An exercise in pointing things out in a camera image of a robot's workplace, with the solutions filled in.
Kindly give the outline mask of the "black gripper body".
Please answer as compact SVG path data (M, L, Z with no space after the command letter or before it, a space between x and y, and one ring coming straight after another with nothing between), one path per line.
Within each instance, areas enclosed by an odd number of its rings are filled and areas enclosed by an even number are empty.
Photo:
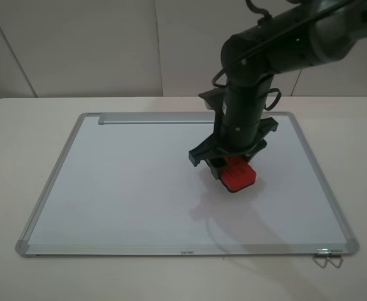
M277 130L278 123L262 118L273 76L262 78L253 87L229 83L224 89L222 109L215 112L213 133L189 151L189 160L197 166L206 159L236 157L251 151L256 154L267 142L264 137Z

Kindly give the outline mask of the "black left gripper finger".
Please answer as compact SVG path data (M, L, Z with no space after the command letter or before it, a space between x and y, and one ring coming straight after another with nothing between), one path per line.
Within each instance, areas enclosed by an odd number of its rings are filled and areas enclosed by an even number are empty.
M226 167L226 161L224 158L206 159L207 165L210 168L211 174L215 179L220 179L220 174Z

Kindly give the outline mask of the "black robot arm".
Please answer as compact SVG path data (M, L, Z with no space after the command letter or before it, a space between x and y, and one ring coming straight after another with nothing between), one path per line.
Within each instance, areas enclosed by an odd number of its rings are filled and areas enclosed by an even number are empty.
M230 157L249 162L263 150L278 123L262 113L274 76L342 60L367 38L367 1L297 1L278 15L261 14L257 26L232 35L220 52L220 75L200 97L214 111L213 133L189 152L221 179Z

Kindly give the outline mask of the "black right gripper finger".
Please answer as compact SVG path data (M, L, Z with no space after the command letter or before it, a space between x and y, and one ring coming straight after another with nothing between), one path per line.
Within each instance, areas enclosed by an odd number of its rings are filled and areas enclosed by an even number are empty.
M252 160L252 158L256 155L256 151L252 150L249 153L246 154L241 154L240 158L242 158L246 163L250 163L250 161Z

